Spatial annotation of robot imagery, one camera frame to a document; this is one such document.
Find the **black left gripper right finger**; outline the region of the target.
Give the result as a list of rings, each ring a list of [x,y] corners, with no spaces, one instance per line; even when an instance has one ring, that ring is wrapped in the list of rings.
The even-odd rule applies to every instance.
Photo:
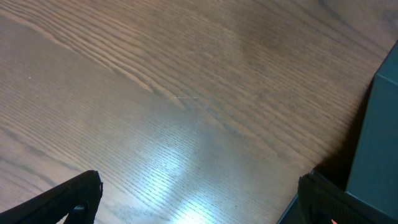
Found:
[[[397,224],[316,172],[299,178],[298,207],[303,222],[309,224]]]

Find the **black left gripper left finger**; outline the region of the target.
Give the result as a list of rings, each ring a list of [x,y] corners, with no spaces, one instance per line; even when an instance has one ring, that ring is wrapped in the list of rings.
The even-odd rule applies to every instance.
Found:
[[[103,195],[103,183],[88,170],[16,207],[1,213],[1,223],[93,224]]]

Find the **black gift box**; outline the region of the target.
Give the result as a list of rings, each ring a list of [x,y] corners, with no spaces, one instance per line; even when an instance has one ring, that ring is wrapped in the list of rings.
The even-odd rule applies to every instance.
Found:
[[[397,46],[374,74],[346,139],[318,173],[345,193],[397,220]],[[295,197],[279,223],[304,223]]]

